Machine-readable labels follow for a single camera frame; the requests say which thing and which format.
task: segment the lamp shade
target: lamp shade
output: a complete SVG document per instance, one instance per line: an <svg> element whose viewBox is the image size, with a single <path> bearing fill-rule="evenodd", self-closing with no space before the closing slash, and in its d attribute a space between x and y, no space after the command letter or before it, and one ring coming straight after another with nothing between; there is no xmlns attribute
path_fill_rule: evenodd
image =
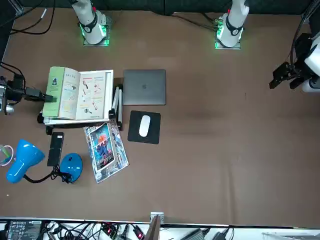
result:
<svg viewBox="0 0 320 240"><path fill-rule="evenodd" d="M18 183L23 178L28 168L40 163L44 157L45 154L35 145L24 139L20 139L16 148L16 160L8 170L6 179L10 183Z"/></svg>

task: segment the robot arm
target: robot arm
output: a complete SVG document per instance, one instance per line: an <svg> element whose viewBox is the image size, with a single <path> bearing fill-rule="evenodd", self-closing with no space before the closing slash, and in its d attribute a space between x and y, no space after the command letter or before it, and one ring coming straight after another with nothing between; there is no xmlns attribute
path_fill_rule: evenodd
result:
<svg viewBox="0 0 320 240"><path fill-rule="evenodd" d="M234 47L241 38L249 13L249 7L246 4L246 0L232 0L230 12L220 17L223 27L218 31L216 38L225 48Z"/></svg>
<svg viewBox="0 0 320 240"><path fill-rule="evenodd" d="M106 16L92 6L90 0L70 0L79 19L83 37L90 45L99 44L107 37Z"/></svg>
<svg viewBox="0 0 320 240"><path fill-rule="evenodd" d="M290 88L295 89L302 84L304 92L320 92L320 36L311 38L302 33L294 45L296 61L289 64L285 61L275 71L269 88L274 89L283 81L291 81Z"/></svg>

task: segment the book page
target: book page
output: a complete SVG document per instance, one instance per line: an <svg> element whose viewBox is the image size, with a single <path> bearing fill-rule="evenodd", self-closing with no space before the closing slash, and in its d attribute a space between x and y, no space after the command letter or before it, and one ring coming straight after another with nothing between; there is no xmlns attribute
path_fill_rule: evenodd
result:
<svg viewBox="0 0 320 240"><path fill-rule="evenodd" d="M65 68L61 66L53 66L50 68L45 94L53 96L54 102L44 103L43 117L58 117L59 115L64 72Z"/></svg>
<svg viewBox="0 0 320 240"><path fill-rule="evenodd" d="M80 73L71 68L65 68L61 92L59 117L76 119L77 101L80 84Z"/></svg>
<svg viewBox="0 0 320 240"><path fill-rule="evenodd" d="M80 76L76 120L100 119L104 116L106 72L83 73Z"/></svg>

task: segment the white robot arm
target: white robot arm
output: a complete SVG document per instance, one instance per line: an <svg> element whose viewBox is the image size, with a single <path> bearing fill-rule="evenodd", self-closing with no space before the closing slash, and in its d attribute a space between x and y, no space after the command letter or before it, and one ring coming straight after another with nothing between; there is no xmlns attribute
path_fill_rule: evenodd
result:
<svg viewBox="0 0 320 240"><path fill-rule="evenodd" d="M232 48L239 42L248 13L246 0L232 0L230 12L220 17L223 26L218 30L216 38L222 46Z"/></svg>
<svg viewBox="0 0 320 240"><path fill-rule="evenodd" d="M92 6L90 0L70 0L72 8L79 19L82 34L90 45L99 44L103 41L107 32L106 16Z"/></svg>
<svg viewBox="0 0 320 240"><path fill-rule="evenodd" d="M302 90L307 93L320 93L320 35L312 41L311 49L304 63L316 75L302 84Z"/></svg>

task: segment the black power bank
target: black power bank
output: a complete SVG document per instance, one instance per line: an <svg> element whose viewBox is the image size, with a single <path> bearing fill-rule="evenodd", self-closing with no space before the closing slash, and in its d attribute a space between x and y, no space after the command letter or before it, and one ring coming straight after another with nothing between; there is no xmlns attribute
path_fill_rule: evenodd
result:
<svg viewBox="0 0 320 240"><path fill-rule="evenodd" d="M49 150L49 157L47 166L54 167L59 165L61 152L62 152L62 145L64 143L65 134L63 132L53 132L51 136L51 143L50 143L50 150Z"/></svg>

